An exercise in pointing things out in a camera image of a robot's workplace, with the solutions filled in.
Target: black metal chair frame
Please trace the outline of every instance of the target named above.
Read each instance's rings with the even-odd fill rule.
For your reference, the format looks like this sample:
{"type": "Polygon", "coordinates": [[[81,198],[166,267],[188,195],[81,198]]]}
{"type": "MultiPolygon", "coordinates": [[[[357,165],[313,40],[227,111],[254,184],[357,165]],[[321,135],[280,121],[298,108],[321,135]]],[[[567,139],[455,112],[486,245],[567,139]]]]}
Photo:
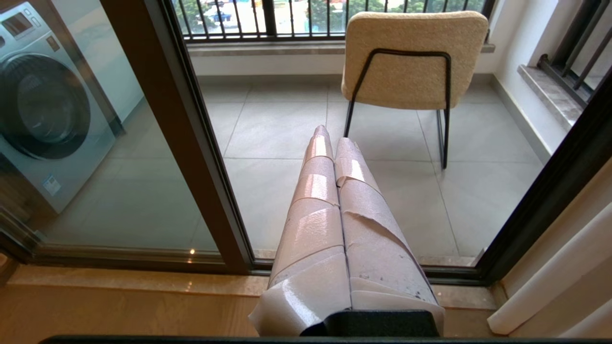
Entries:
{"type": "Polygon", "coordinates": [[[393,49],[383,49],[377,48],[370,52],[368,55],[368,59],[365,61],[365,65],[361,70],[361,74],[359,75],[359,79],[357,80],[357,84],[355,85],[355,90],[353,91],[353,96],[351,97],[351,101],[348,104],[348,112],[346,114],[346,124],[345,124],[345,132],[344,137],[348,137],[348,131],[351,126],[351,119],[353,118],[353,109],[355,107],[355,101],[357,99],[357,92],[361,88],[361,84],[364,82],[365,74],[368,72],[370,68],[370,64],[372,59],[376,54],[388,54],[388,55],[398,55],[398,56],[417,56],[417,57],[436,57],[436,58],[444,58],[446,61],[446,85],[445,85],[445,100],[446,107],[444,108],[444,134],[442,134],[442,119],[440,110],[436,110],[438,115],[438,140],[440,142],[440,157],[442,161],[442,169],[446,168],[447,158],[449,154],[449,120],[450,120],[450,62],[451,58],[448,53],[443,51],[405,51],[405,50],[393,50],[393,49]]]}

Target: balcony railing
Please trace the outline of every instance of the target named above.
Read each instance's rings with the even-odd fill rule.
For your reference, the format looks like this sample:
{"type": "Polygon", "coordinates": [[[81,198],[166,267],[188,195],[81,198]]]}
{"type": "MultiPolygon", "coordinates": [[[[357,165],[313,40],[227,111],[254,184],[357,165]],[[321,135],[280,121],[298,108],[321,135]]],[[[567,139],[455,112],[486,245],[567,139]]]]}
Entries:
{"type": "Polygon", "coordinates": [[[172,0],[186,43],[343,40],[358,12],[491,15],[495,0],[172,0]]]}
{"type": "Polygon", "coordinates": [[[612,6],[610,0],[584,0],[552,59],[538,66],[582,107],[612,76],[612,6]]]}

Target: washing machine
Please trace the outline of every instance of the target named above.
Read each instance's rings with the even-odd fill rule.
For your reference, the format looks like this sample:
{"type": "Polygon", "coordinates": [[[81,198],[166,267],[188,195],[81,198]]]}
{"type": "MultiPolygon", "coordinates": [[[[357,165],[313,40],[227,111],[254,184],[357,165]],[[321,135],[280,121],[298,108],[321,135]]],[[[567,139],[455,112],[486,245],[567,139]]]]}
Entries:
{"type": "Polygon", "coordinates": [[[75,63],[28,2],[0,13],[0,112],[1,153],[58,214],[115,141],[75,63]]]}

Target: chair backrest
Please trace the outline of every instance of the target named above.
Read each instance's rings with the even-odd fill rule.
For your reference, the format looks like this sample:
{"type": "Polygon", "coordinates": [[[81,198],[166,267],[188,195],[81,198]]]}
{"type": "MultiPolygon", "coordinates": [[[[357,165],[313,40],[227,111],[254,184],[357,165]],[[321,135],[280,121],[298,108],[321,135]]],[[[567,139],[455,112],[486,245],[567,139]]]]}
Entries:
{"type": "MultiPolygon", "coordinates": [[[[370,52],[377,48],[440,51],[452,58],[451,107],[467,90],[487,35],[488,21],[478,12],[374,13],[352,17],[346,30],[342,93],[347,99],[370,52]]],[[[402,109],[443,109],[446,60],[377,54],[357,93],[357,101],[402,109]]]]}

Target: chair leg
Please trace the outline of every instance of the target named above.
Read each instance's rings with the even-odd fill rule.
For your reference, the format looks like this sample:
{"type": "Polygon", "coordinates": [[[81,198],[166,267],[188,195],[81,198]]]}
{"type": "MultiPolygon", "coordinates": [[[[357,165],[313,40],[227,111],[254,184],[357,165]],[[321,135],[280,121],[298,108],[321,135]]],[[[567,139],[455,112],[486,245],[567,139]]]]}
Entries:
{"type": "Polygon", "coordinates": [[[346,123],[344,137],[348,137],[348,130],[351,127],[351,120],[353,119],[353,108],[355,107],[355,101],[351,100],[348,104],[348,110],[346,112],[346,123]]]}
{"type": "Polygon", "coordinates": [[[438,140],[440,142],[440,159],[442,163],[442,169],[446,169],[446,165],[449,157],[449,121],[450,121],[450,109],[444,110],[444,134],[442,134],[442,116],[440,110],[436,110],[438,115],[438,140]]]}

